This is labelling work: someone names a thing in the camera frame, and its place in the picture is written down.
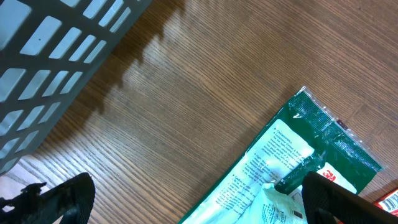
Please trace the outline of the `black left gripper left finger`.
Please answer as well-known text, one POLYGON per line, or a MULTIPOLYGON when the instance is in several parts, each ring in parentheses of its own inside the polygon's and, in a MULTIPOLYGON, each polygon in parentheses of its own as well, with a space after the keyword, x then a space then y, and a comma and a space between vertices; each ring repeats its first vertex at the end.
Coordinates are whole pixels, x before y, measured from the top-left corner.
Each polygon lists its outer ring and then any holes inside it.
POLYGON ((46 183, 34 183, 12 198, 1 198, 1 223, 87 224, 95 201, 95 185, 82 172, 46 191, 46 183))

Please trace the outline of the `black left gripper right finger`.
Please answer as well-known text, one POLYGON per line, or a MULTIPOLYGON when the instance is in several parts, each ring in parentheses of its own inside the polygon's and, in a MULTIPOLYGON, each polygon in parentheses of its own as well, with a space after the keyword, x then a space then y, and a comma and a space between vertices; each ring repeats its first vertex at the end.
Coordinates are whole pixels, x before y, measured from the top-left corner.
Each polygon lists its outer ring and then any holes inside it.
POLYGON ((309 172, 302 182, 308 224, 396 224, 397 217, 324 178, 309 172))

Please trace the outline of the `red stick packet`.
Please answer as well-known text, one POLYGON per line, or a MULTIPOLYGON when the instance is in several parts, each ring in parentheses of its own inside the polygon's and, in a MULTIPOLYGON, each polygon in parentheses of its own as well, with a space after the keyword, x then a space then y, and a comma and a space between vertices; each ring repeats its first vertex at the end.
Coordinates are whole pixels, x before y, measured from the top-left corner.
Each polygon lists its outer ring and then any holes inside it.
POLYGON ((398 217, 398 189, 394 189, 381 197, 379 200, 374 202, 374 205, 398 217))

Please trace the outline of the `green 3M sponge package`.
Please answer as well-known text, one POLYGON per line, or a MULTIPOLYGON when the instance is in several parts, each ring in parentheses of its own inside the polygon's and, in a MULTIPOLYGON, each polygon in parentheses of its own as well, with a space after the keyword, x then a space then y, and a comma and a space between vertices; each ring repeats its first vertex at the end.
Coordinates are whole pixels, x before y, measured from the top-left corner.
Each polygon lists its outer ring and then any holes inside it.
POLYGON ((236 223, 264 184, 300 203, 310 171, 358 194, 382 169, 362 140, 303 86, 180 222, 236 223))

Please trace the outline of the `grey plastic mesh basket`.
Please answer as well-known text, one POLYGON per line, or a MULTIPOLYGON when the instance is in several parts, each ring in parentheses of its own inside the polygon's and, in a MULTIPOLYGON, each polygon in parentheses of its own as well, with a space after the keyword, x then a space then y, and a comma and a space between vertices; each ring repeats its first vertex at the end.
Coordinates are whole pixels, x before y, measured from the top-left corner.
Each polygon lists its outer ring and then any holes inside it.
POLYGON ((32 154, 148 0, 1 2, 1 172, 32 154))

